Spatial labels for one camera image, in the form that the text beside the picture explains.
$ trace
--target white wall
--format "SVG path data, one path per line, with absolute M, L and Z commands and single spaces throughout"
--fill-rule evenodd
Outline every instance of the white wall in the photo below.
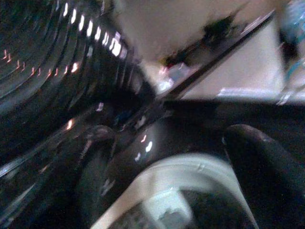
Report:
M 226 16 L 246 1 L 117 0 L 118 5 L 125 6 L 116 20 L 142 57 L 157 60 L 201 38 L 201 29 L 208 20 Z M 251 0 L 236 22 L 267 14 L 274 7 L 270 1 L 276 0 Z
M 214 99 L 223 88 L 249 89 L 262 98 L 278 96 L 284 87 L 284 70 L 275 21 L 238 49 L 183 99 Z

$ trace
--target ribbed black surface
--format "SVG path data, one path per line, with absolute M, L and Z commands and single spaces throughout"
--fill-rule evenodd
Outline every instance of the ribbed black surface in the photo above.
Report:
M 71 114 L 116 92 L 141 92 L 142 73 L 90 0 L 1 1 L 0 156 L 23 152 Z

